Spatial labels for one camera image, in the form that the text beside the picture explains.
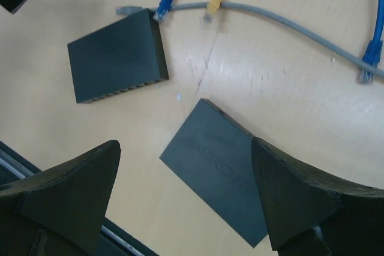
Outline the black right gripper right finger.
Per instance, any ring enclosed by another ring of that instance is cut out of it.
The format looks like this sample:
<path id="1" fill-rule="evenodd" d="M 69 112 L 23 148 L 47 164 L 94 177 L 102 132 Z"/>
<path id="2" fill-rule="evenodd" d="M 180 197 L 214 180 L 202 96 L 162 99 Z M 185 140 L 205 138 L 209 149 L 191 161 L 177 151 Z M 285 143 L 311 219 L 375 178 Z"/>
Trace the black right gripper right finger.
<path id="1" fill-rule="evenodd" d="M 383 255 L 383 190 L 334 176 L 261 138 L 254 176 L 279 255 Z"/>

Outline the black switch with ports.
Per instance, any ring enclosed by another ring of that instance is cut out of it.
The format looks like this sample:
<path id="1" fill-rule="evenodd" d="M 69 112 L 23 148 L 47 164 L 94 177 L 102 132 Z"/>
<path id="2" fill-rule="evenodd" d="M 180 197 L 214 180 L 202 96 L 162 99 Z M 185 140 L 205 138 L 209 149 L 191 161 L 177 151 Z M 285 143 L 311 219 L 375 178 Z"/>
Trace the black switch with ports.
<path id="1" fill-rule="evenodd" d="M 160 26 L 144 9 L 68 43 L 77 103 L 169 79 Z"/>

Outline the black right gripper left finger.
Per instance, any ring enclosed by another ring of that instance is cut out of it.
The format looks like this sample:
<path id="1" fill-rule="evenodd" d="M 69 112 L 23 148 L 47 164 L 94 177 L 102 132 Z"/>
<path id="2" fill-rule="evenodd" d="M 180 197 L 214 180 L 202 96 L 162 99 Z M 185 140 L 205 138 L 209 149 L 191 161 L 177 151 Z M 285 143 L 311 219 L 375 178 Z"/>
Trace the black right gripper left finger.
<path id="1" fill-rule="evenodd" d="M 1 186 L 1 255 L 93 255 L 121 158 L 109 140 Z"/>

